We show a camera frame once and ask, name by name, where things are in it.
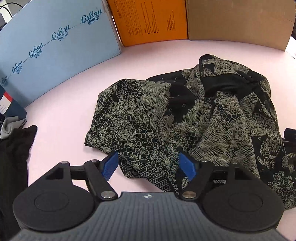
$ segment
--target red stripe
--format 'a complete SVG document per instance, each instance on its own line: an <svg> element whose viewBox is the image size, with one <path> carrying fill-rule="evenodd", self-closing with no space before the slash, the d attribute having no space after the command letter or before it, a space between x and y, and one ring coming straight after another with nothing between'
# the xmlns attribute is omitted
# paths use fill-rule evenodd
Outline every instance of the red stripe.
<svg viewBox="0 0 296 241"><path fill-rule="evenodd" d="M12 102L12 97L11 97L7 92L4 93L4 96L5 96L10 102Z"/></svg>

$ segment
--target crosshair logo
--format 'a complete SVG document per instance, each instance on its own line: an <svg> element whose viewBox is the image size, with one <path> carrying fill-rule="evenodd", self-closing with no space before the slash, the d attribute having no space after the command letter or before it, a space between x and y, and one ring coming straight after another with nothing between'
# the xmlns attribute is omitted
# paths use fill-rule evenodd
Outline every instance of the crosshair logo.
<svg viewBox="0 0 296 241"><path fill-rule="evenodd" d="M146 199L149 199L149 198L152 198L153 196L151 194L146 194L143 197L146 198Z"/></svg>

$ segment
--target red and white label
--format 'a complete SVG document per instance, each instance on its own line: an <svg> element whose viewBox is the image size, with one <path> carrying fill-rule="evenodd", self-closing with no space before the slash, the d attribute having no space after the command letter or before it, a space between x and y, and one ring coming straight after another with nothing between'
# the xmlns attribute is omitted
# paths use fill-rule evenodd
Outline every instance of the red and white label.
<svg viewBox="0 0 296 241"><path fill-rule="evenodd" d="M4 114L12 102L12 97L5 92L0 100L0 113Z"/></svg>

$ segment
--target black circular disc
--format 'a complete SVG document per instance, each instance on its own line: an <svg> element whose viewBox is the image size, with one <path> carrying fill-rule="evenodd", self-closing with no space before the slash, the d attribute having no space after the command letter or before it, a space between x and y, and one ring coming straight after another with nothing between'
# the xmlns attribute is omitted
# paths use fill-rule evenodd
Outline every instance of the black circular disc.
<svg viewBox="0 0 296 241"><path fill-rule="evenodd" d="M250 180L236 180L211 190L202 205L212 221L239 232L276 227L284 212L284 204L274 191Z"/></svg>
<svg viewBox="0 0 296 241"><path fill-rule="evenodd" d="M28 188L13 203L22 227L41 232L58 232L84 222L93 212L91 194L75 185L50 185L45 190Z"/></svg>

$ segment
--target orange box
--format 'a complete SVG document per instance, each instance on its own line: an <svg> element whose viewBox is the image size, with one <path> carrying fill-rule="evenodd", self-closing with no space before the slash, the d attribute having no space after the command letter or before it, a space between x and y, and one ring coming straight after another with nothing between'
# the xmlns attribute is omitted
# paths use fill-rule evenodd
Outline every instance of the orange box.
<svg viewBox="0 0 296 241"><path fill-rule="evenodd" d="M187 39L185 0L108 0L124 46Z"/></svg>

